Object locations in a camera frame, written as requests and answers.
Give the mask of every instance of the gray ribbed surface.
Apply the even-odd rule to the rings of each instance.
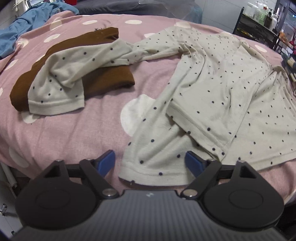
[[[118,199],[104,201],[91,218],[76,227],[61,231],[27,227],[12,240],[286,241],[274,229],[245,233],[221,227],[202,212],[196,201],[183,200],[175,191],[132,190]]]

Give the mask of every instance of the dark brown bottle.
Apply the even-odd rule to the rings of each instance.
[[[265,18],[264,26],[269,28],[271,23],[272,23],[272,17],[271,17],[271,12],[269,12]]]

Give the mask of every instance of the blue blanket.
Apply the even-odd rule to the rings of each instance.
[[[52,15],[66,10],[72,11],[75,15],[79,14],[77,8],[61,0],[39,3],[30,7],[9,27],[0,30],[0,59],[14,52],[14,43],[20,35],[43,26]]]

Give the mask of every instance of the white dotted shirt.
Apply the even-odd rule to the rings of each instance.
[[[296,107],[287,74],[228,33],[170,27],[135,44],[118,39],[60,51],[29,90],[30,112],[54,115],[83,107],[81,77],[98,67],[178,53],[172,78],[125,150],[121,178],[188,184],[188,150],[223,164],[245,160],[257,170],[296,158]]]

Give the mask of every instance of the orange object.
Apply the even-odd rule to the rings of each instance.
[[[65,0],[65,3],[68,3],[70,5],[76,5],[77,4],[77,0]]]

